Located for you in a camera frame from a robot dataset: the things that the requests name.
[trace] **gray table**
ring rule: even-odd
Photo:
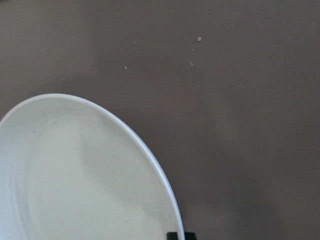
[[[1,0],[0,43],[0,117],[44,93],[110,110],[199,240],[320,239],[319,1]]]

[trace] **white plate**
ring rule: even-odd
[[[183,226],[143,141],[83,98],[44,94],[0,122],[1,240],[165,240]]]

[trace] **ceramic plate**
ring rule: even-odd
[[[183,227],[169,182],[119,118],[45,94],[0,122],[0,239],[165,240]]]

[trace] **dark gray surface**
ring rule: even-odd
[[[199,240],[320,239],[319,1],[2,0],[0,43],[0,117],[44,93],[110,110]]]

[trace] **black object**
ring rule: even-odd
[[[197,236],[194,232],[185,232],[184,238],[185,240],[197,240]],[[166,240],[178,240],[177,232],[168,232],[166,234]]]

